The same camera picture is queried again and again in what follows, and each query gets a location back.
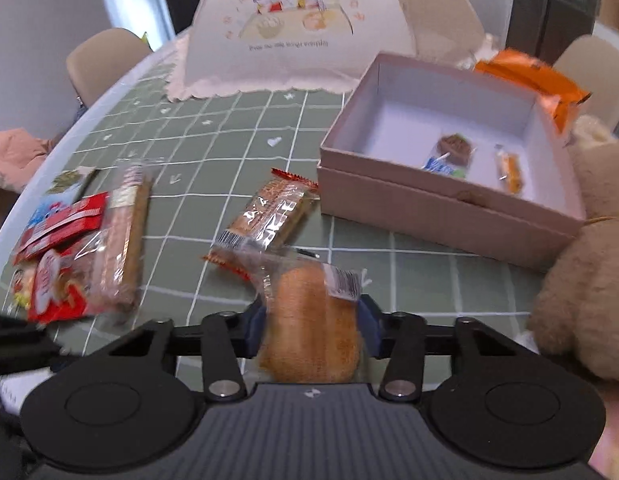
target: snack bread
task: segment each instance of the snack bread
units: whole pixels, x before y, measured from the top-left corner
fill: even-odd
[[[261,367],[285,383],[350,380],[360,352],[355,302],[329,295],[324,267],[314,262],[283,272],[274,287]]]

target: plush toy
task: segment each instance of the plush toy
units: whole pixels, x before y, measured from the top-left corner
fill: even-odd
[[[545,277],[528,328],[545,354],[573,354],[619,381],[619,142],[581,121],[568,149],[588,221]]]

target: pink cardboard box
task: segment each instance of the pink cardboard box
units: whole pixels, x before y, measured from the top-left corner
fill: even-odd
[[[475,148],[465,179],[421,169],[441,136]],[[518,154],[519,196],[496,144]],[[323,213],[525,267],[546,268],[585,212],[569,154],[536,94],[500,79],[379,54],[321,145]]]

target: orange snack package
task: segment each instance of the orange snack package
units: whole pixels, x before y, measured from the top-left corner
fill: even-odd
[[[561,133],[569,129],[579,106],[591,95],[550,65],[513,48],[500,51],[490,61],[479,61],[474,70],[536,91]]]
[[[248,280],[249,275],[234,252],[246,244],[259,251],[281,247],[308,212],[317,193],[317,183],[272,168],[272,178],[254,194],[227,229],[218,234],[204,259]]]

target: table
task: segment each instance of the table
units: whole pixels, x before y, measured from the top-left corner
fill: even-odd
[[[172,51],[168,46],[146,59],[78,121],[0,233],[1,267],[37,204],[35,197],[60,170],[100,168],[86,191],[91,194],[111,189],[119,157],[160,161],[148,213],[139,309],[125,327],[94,319],[56,330],[56,338],[74,352],[93,352],[149,319],[195,324],[212,312],[249,304],[254,296],[250,285],[201,256],[271,167],[317,177],[320,142],[347,101],[345,94],[323,91],[267,91],[170,103],[163,88]],[[473,316],[508,336],[524,328],[542,279],[530,270],[322,216],[320,208],[291,242],[324,261],[362,269],[363,291],[384,310],[422,314],[434,324]],[[0,312],[17,315],[22,313],[14,312],[7,293],[12,273],[6,264]],[[384,364],[372,364],[370,380],[378,383]],[[448,370],[446,357],[427,357],[426,387],[448,377]],[[182,358],[177,377],[200,389],[200,362]]]

